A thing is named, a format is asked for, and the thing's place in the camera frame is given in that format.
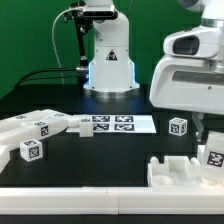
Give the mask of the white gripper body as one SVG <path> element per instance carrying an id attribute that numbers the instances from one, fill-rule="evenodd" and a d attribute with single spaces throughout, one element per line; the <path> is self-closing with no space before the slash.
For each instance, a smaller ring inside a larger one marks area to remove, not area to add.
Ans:
<path id="1" fill-rule="evenodd" d="M 164 56 L 150 90 L 154 107 L 224 115 L 224 73 L 210 71 L 206 59 Z"/>

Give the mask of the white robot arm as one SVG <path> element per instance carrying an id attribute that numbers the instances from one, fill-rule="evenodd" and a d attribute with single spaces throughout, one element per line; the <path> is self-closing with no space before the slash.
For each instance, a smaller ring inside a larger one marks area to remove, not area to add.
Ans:
<path id="1" fill-rule="evenodd" d="M 84 15 L 94 20 L 95 55 L 89 63 L 88 91 L 108 95 L 138 87 L 128 53 L 128 20 L 113 0 L 84 0 Z M 205 113 L 224 115 L 224 0 L 178 0 L 202 14 L 201 24 L 173 33 L 154 70 L 150 101 L 155 107 L 191 111 L 199 133 Z"/>

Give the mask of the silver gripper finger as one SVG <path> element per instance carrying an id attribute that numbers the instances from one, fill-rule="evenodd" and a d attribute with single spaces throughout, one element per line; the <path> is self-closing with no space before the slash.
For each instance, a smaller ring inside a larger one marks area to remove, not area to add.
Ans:
<path id="1" fill-rule="evenodd" d="M 198 141 L 202 140 L 202 136 L 203 136 L 203 132 L 204 132 L 204 125 L 202 122 L 203 117 L 204 117 L 204 114 L 201 112 L 193 112 L 192 113 L 192 120 L 197 129 L 196 137 L 197 137 Z"/>

